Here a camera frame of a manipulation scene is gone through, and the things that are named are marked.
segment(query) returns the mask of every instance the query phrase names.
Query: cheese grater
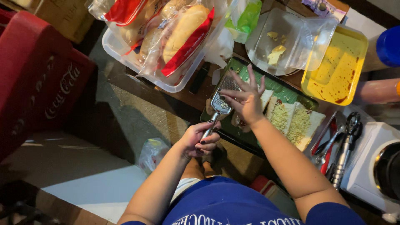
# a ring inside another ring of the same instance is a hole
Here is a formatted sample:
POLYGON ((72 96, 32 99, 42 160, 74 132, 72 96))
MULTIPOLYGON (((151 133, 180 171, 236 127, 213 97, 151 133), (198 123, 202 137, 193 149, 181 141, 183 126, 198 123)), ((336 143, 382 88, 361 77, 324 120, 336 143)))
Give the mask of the cheese grater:
POLYGON ((221 114, 229 114, 232 111, 232 107, 230 105, 228 105, 228 103, 225 100, 221 99, 221 96, 218 93, 218 90, 221 90, 221 89, 240 91, 239 85, 229 75, 229 71, 227 71, 225 73, 225 76, 222 78, 222 81, 218 85, 218 87, 214 93, 214 96, 212 97, 211 106, 215 110, 215 113, 211 117, 211 120, 213 121, 213 125, 212 125, 212 127, 210 127, 208 130, 206 130, 204 132, 202 139, 211 134, 211 132, 214 128, 214 125, 218 121, 218 118, 220 117, 221 114))

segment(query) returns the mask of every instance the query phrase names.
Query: person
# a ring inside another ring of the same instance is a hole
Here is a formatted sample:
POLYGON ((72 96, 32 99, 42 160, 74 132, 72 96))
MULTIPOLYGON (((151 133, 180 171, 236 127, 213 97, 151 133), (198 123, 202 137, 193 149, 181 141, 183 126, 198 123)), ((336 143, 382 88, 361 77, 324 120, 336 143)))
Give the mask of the person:
POLYGON ((220 137, 201 139, 214 121, 190 126, 183 137, 144 181, 130 200, 118 224, 123 225, 316 225, 365 224, 349 208, 322 173, 263 116, 251 65, 250 84, 235 72, 241 92, 219 90, 257 137, 265 156, 292 196, 300 219, 282 214, 259 192, 234 180, 213 175, 203 160, 204 177, 195 157, 210 157, 220 137))

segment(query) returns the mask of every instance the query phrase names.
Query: yellow tray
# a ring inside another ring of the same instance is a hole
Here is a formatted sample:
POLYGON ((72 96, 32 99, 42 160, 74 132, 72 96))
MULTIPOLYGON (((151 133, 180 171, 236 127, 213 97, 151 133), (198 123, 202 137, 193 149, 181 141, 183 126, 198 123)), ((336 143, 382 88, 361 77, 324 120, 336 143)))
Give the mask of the yellow tray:
POLYGON ((353 29, 338 26, 320 67, 304 71, 304 94, 345 106, 353 101, 364 64, 368 39, 353 29))

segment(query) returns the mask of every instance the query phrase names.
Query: green bag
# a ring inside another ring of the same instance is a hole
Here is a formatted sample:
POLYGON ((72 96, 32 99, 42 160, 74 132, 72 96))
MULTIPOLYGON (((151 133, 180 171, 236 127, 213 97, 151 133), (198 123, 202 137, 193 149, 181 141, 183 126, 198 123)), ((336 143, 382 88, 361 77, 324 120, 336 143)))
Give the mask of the green bag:
POLYGON ((246 43, 251 32, 256 28, 260 16, 262 2, 260 0, 239 0, 225 27, 232 33, 234 41, 246 43))

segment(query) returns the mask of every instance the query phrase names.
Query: red label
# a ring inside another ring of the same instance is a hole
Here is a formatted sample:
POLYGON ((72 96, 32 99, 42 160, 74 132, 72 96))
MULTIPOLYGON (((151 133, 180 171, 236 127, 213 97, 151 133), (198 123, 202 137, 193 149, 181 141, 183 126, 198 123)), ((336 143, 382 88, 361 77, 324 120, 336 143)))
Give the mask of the red label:
POLYGON ((116 22, 120 26, 126 26, 143 10, 147 1, 148 0, 117 0, 104 17, 110 22, 116 22))
POLYGON ((212 19, 214 18, 214 8, 208 14, 206 21, 204 21, 188 38, 185 44, 177 51, 174 57, 168 61, 161 72, 164 76, 169 77, 184 64, 191 55, 196 51, 197 47, 203 42, 210 30, 212 19))

